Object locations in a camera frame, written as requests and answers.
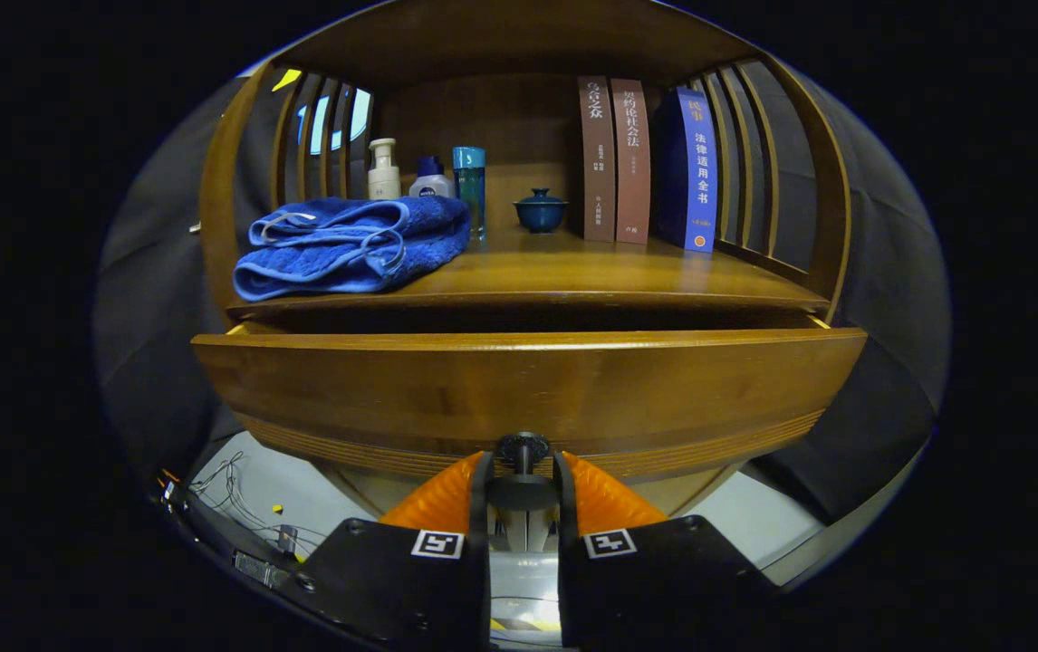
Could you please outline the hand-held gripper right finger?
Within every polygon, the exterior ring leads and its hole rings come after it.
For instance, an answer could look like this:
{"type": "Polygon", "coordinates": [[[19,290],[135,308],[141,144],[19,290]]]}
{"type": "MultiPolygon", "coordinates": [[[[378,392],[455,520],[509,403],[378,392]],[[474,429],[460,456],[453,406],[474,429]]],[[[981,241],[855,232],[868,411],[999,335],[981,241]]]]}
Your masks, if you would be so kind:
{"type": "Polygon", "coordinates": [[[777,586],[704,516],[663,517],[576,455],[553,456],[559,621],[578,649],[733,649],[777,586]]]}

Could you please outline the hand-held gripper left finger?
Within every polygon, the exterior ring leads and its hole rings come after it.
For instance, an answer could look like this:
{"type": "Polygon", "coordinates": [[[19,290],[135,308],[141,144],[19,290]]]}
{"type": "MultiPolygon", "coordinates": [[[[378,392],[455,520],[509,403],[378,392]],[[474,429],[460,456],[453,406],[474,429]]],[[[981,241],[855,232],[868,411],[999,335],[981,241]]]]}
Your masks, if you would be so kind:
{"type": "Polygon", "coordinates": [[[488,649],[490,451],[466,486],[462,529],[350,517],[295,571],[295,603],[379,649],[488,649]]]}

